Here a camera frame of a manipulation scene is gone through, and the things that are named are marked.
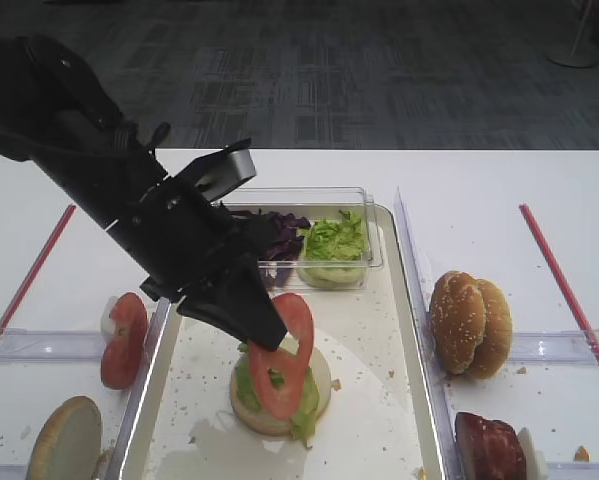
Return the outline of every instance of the red tomato slice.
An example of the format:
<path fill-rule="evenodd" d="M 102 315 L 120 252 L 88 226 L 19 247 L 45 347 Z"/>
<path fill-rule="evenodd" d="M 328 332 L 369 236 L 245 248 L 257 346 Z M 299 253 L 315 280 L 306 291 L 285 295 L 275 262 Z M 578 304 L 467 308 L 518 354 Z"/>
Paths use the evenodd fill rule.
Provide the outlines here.
<path fill-rule="evenodd" d="M 148 312 L 134 293 L 124 294 L 110 312 L 115 334 L 101 357 L 101 381 L 113 390 L 124 390 L 135 381 L 148 331 Z"/>
<path fill-rule="evenodd" d="M 289 420 L 299 408 L 303 380 L 312 349 L 315 326 L 308 304 L 299 295 L 284 293 L 272 299 L 288 332 L 299 342 L 296 355 L 285 351 L 269 352 L 248 342 L 248 360 L 252 384 L 261 406 L 273 417 Z M 280 372 L 284 384 L 276 389 L 270 382 L 268 369 Z"/>

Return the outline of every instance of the top bun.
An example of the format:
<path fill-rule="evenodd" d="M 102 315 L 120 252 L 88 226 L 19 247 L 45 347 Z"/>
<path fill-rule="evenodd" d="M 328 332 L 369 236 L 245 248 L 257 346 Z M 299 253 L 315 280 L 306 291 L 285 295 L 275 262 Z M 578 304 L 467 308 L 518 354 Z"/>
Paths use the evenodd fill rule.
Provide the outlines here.
<path fill-rule="evenodd" d="M 508 358 L 510 310 L 491 282 L 464 272 L 445 273 L 435 284 L 430 315 L 437 355 L 448 372 L 489 378 Z"/>

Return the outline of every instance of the white tray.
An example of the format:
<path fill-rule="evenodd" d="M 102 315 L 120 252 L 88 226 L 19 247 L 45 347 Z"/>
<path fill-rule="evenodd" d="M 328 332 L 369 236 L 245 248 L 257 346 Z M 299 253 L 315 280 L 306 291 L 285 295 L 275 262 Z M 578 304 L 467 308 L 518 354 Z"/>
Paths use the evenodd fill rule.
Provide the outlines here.
<path fill-rule="evenodd" d="M 318 217 L 319 207 L 311 213 Z M 165 387 L 147 388 L 122 478 L 405 479 L 423 466 L 420 438 L 434 466 L 430 420 L 415 418 L 427 403 L 395 225 L 386 209 L 376 214 L 387 261 L 370 270 L 365 289 L 300 292 L 315 319 L 315 343 L 342 386 L 317 424 L 313 449 L 245 428 L 228 397 L 238 342 L 196 320 L 173 319 L 151 377 L 166 374 Z"/>

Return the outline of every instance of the white table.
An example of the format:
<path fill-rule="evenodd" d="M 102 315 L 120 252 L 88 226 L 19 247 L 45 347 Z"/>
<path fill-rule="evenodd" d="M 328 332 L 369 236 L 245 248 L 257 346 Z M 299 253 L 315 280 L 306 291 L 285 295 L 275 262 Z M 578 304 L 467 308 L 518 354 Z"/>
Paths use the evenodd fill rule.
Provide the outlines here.
<path fill-rule="evenodd" d="M 166 150 L 158 157 L 174 174 L 205 153 Z M 599 329 L 599 152 L 261 150 L 252 156 L 258 176 L 249 187 L 361 186 L 391 210 L 399 188 L 428 280 L 463 269 L 508 293 L 517 329 L 577 329 L 518 211 L 527 203 Z M 0 158 L 0 316 L 68 203 L 33 164 Z M 82 212 L 76 218 L 89 222 Z M 94 235 L 90 245 L 62 239 L 57 255 L 81 265 L 80 279 L 136 288 L 145 274 L 112 240 Z M 57 289 L 47 292 L 49 302 L 61 297 Z M 25 321 L 18 316 L 10 326 L 97 328 L 60 307 L 51 314 L 41 304 L 28 309 Z"/>

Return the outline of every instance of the red straw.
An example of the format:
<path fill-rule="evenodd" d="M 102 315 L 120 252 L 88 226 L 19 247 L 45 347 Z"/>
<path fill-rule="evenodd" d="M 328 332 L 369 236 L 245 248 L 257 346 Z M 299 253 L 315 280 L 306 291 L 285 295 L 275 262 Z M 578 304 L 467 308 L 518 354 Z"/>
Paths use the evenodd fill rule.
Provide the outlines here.
<path fill-rule="evenodd" d="M 8 326 L 8 323 L 10 323 L 10 320 L 12 319 L 15 312 L 17 311 L 17 308 L 19 308 L 21 301 L 26 296 L 26 292 L 28 292 L 30 285 L 32 285 L 32 282 L 35 280 L 35 277 L 37 276 L 37 273 L 39 273 L 39 270 L 41 270 L 41 267 L 43 266 L 44 262 L 48 258 L 48 255 L 50 255 L 50 252 L 52 251 L 53 247 L 57 243 L 57 240 L 59 240 L 61 233 L 66 228 L 66 225 L 68 224 L 68 221 L 70 220 L 70 217 L 72 217 L 72 214 L 74 213 L 74 211 L 75 211 L 75 206 L 68 205 L 66 210 L 63 212 L 63 215 L 61 215 L 61 218 L 57 222 L 57 225 L 52 230 L 52 233 L 48 237 L 48 240 L 46 240 L 45 245 L 39 252 L 39 255 L 37 256 L 36 260 L 32 264 L 32 267 L 30 267 L 30 270 L 28 271 L 27 275 L 23 279 L 23 282 L 21 282 L 21 285 L 19 285 L 19 288 L 17 289 L 17 293 L 15 293 L 15 296 L 12 298 L 12 300 L 10 300 L 10 303 L 8 304 L 8 307 L 6 308 L 6 311 L 1 316 L 1 319 L 0 319 L 0 336 L 3 333 L 3 331 L 6 329 L 6 327 Z"/>
<path fill-rule="evenodd" d="M 548 245 L 548 242 L 546 241 L 545 237 L 541 233 L 539 224 L 535 220 L 535 217 L 532 215 L 532 212 L 530 211 L 530 207 L 528 207 L 528 205 L 525 205 L 525 204 L 519 205 L 519 210 L 521 210 L 521 214 L 525 218 L 526 223 L 528 224 L 528 227 L 530 228 L 530 231 L 532 232 L 532 235 L 535 237 L 535 241 L 537 242 L 537 245 L 539 245 L 539 248 L 541 249 L 541 253 L 543 254 L 544 258 L 546 259 L 546 262 L 548 262 L 548 266 L 550 267 L 550 270 L 552 271 L 552 275 L 555 277 L 555 280 L 557 281 L 557 284 L 559 285 L 559 289 L 561 290 L 561 293 L 563 294 L 564 298 L 566 299 L 566 302 L 568 302 L 570 311 L 572 312 L 575 319 L 577 320 L 577 323 L 579 324 L 579 328 L 586 333 L 586 336 L 588 337 L 592 351 L 594 352 L 594 354 L 597 358 L 597 362 L 599 362 L 599 346 L 597 345 L 597 341 L 594 338 L 594 336 L 591 335 L 592 327 L 590 326 L 590 323 L 588 322 L 586 315 L 583 313 L 583 309 L 581 308 L 581 305 L 579 305 L 579 302 L 577 301 L 575 294 L 570 289 L 570 285 L 568 285 L 568 281 L 566 280 L 566 277 L 564 276 L 563 272 L 561 271 L 561 268 L 559 267 L 559 264 L 557 263 L 557 259 L 553 255 L 552 250 L 550 250 L 550 246 Z"/>

